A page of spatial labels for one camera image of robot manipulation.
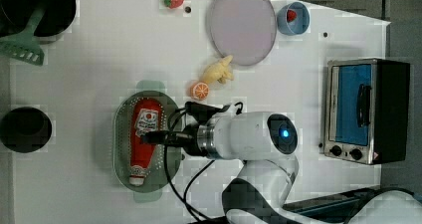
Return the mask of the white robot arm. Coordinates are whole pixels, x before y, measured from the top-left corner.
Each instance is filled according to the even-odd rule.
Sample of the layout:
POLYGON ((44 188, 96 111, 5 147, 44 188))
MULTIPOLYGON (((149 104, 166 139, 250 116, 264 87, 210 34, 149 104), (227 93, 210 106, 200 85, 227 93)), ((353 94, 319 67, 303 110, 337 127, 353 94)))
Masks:
POLYGON ((214 115, 182 131, 151 131, 149 143, 181 147, 191 156, 245 162, 222 192, 230 224, 421 224, 421 202, 405 189, 378 190, 358 202, 343 221, 327 223, 283 208, 299 174, 298 134, 276 112, 214 115))

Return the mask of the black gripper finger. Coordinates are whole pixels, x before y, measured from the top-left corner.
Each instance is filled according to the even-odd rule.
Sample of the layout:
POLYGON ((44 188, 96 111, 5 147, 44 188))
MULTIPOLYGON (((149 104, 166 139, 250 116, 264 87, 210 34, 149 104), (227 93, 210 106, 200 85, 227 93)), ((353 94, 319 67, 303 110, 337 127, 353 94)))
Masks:
POLYGON ((148 144, 165 144, 168 136, 167 130, 149 131, 141 137, 141 140, 148 144))

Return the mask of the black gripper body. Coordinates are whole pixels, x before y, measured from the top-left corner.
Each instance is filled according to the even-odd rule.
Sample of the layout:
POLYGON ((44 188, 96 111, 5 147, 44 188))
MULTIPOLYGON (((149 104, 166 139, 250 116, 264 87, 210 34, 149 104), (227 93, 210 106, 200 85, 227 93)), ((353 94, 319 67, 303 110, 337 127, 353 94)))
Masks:
POLYGON ((198 143, 199 125, 189 124, 182 131, 172 130, 167 138, 167 144, 173 147, 181 147, 191 156, 206 155, 206 151, 201 149, 198 143))

